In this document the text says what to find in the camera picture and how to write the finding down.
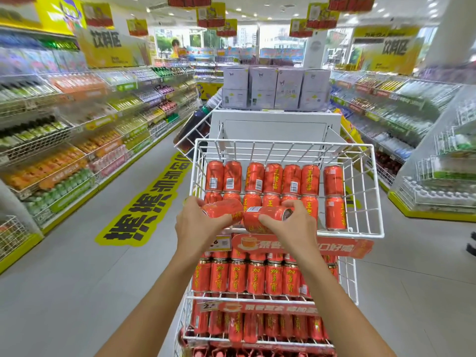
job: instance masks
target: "cardboard box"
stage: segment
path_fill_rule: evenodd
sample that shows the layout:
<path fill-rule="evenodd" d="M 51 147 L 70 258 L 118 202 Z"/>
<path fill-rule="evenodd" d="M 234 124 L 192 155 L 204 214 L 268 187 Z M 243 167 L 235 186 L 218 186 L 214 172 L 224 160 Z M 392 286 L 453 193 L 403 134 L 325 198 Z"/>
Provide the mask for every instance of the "cardboard box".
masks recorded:
<path fill-rule="evenodd" d="M 299 110 L 303 111 L 327 111 L 329 108 L 328 91 L 316 93 L 314 91 L 302 91 L 299 102 Z"/>
<path fill-rule="evenodd" d="M 302 81 L 302 92 L 325 93 L 330 89 L 330 70 L 306 70 Z"/>
<path fill-rule="evenodd" d="M 223 107 L 247 108 L 248 89 L 225 89 L 222 88 Z"/>
<path fill-rule="evenodd" d="M 223 88 L 248 89 L 248 66 L 230 66 L 223 69 Z"/>
<path fill-rule="evenodd" d="M 277 73 L 275 109 L 297 110 L 304 70 L 279 69 Z"/>
<path fill-rule="evenodd" d="M 278 70 L 271 67 L 252 67 L 249 70 L 252 109 L 272 109 L 276 96 Z"/>

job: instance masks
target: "person's right hand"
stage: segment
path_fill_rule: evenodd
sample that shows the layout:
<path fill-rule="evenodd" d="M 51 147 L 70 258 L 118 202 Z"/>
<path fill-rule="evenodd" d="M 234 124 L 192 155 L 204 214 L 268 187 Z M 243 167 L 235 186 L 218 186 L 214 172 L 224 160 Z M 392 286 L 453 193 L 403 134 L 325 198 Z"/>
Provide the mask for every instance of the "person's right hand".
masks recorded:
<path fill-rule="evenodd" d="M 294 207 L 293 214 L 284 222 L 270 216 L 260 215 L 259 221 L 276 234 L 277 239 L 293 258 L 298 259 L 308 252 L 318 249 L 317 221 L 308 214 L 300 200 L 287 200 L 282 204 Z"/>

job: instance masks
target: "person's left arm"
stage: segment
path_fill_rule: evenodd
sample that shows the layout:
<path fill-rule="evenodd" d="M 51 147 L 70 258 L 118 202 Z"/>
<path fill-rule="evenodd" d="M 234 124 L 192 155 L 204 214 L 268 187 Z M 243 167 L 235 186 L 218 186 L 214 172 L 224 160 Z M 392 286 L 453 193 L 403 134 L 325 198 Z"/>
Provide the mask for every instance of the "person's left arm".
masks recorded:
<path fill-rule="evenodd" d="M 189 197 L 177 216 L 177 250 L 150 291 L 96 357 L 157 357 L 195 266 L 213 238 L 232 224 L 229 214 L 211 219 Z"/>

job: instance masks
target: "person's left hand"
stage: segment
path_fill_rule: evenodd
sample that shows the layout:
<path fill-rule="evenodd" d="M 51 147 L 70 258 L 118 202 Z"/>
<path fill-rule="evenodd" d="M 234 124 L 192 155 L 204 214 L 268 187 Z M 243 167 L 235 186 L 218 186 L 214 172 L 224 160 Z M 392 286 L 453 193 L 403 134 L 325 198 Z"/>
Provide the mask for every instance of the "person's left hand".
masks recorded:
<path fill-rule="evenodd" d="M 200 208 L 205 202 L 195 197 L 188 197 L 182 211 L 177 216 L 177 251 L 181 258 L 195 263 L 210 247 L 217 234 L 233 224 L 230 214 L 219 218 L 210 218 Z"/>

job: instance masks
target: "gray floor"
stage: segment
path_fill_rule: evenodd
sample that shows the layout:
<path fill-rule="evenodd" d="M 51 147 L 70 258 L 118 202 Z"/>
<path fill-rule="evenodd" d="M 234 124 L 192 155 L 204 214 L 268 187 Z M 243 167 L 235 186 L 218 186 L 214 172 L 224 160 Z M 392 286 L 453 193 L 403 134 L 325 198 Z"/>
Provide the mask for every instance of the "gray floor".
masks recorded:
<path fill-rule="evenodd" d="M 175 250 L 189 178 L 145 246 L 94 238 L 173 153 L 169 136 L 0 276 L 2 357 L 91 357 L 134 308 Z M 383 193 L 382 208 L 386 237 L 357 264 L 360 308 L 398 356 L 474 355 L 476 258 L 464 246 L 476 225 L 407 219 Z"/>

